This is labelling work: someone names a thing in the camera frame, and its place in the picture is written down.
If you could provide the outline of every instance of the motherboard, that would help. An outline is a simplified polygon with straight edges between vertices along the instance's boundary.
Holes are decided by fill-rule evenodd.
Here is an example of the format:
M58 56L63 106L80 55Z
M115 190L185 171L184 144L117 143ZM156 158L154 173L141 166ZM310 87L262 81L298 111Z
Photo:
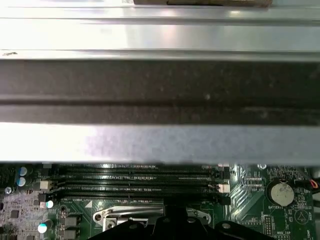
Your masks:
M127 221L148 224L179 198L188 216L279 240L315 240L313 197L293 166L3 164L0 240L87 240Z

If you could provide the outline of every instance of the metal rail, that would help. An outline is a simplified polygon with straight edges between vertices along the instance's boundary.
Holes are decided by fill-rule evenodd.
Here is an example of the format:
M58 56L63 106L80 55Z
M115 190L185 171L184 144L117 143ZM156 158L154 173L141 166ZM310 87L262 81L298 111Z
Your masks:
M320 4L134 6L125 1L0 4L0 59L320 60Z

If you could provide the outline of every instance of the silver metal frame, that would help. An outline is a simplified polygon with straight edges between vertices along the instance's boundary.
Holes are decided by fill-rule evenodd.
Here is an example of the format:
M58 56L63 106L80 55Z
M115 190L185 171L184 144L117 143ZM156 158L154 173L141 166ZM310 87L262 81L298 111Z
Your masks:
M0 59L320 61L318 0L269 9L0 3ZM315 164L320 128L0 123L11 162Z
M320 60L315 0L267 9L132 2L5 1L0 59Z

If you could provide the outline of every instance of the mounting screw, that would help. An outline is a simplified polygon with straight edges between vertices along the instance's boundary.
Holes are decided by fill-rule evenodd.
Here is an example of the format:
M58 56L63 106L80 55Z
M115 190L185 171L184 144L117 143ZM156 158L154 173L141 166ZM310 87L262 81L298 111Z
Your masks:
M223 227L224 229L230 229L230 228L231 228L231 226L230 226L229 223L222 223L222 227Z
M9 186L7 186L5 189L4 189L4 193L5 194L12 194L12 188L11 187L9 187Z
M137 224L132 224L132 225L130 225L130 229L136 229L138 227L138 225Z
M257 167L260 170L265 170L267 168L267 164L258 164Z
M193 224L196 220L192 217L189 217L186 221L190 224Z

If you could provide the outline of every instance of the red wire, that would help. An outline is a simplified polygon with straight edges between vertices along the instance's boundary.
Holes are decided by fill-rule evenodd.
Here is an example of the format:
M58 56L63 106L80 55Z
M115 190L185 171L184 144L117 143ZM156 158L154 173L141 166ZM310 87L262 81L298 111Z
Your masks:
M317 189L319 186L318 186L318 183L315 181L315 180L313 180L313 179L311 179L310 180L310 183L311 183L311 185L312 185L312 187L314 188L314 189Z

